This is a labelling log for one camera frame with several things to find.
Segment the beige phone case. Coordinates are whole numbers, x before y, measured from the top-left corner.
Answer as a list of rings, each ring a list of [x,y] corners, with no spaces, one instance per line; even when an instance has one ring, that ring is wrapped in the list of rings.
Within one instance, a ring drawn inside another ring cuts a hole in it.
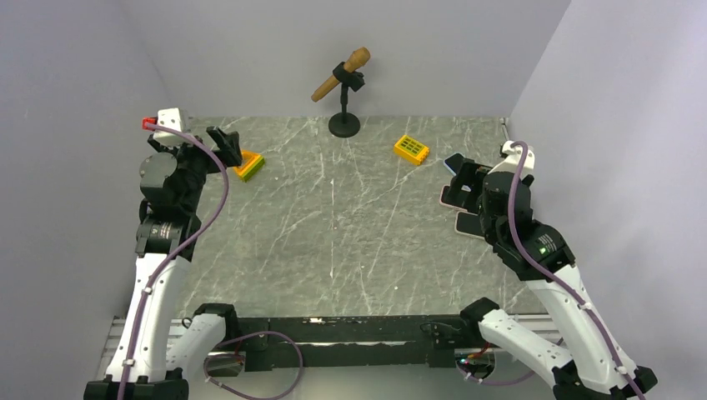
[[[458,192],[453,192],[449,185],[444,185],[440,194],[439,203],[447,208],[455,210],[466,210],[465,203],[467,202],[470,191],[460,189]]]

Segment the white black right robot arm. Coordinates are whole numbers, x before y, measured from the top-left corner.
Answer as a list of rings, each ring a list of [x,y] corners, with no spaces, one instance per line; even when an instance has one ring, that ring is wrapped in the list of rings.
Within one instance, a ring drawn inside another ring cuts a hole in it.
[[[569,244],[534,216],[535,156],[522,141],[485,166],[462,157],[440,201],[457,210],[456,230],[483,239],[540,300],[560,335],[551,342],[483,297],[460,313],[461,338],[505,350],[543,379],[557,399],[644,398],[658,382],[614,340],[594,307]]]

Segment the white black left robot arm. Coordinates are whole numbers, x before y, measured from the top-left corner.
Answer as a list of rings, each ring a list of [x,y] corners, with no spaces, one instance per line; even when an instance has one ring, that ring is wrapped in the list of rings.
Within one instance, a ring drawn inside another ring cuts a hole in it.
[[[186,331],[168,341],[173,306],[191,267],[198,236],[211,224],[196,211],[206,178],[228,176],[242,164],[238,132],[207,127],[204,134],[162,144],[140,166],[140,224],[133,295],[117,349],[102,379],[88,382],[86,399],[186,399],[189,383],[213,347],[232,348],[239,339],[232,305],[202,305]]]

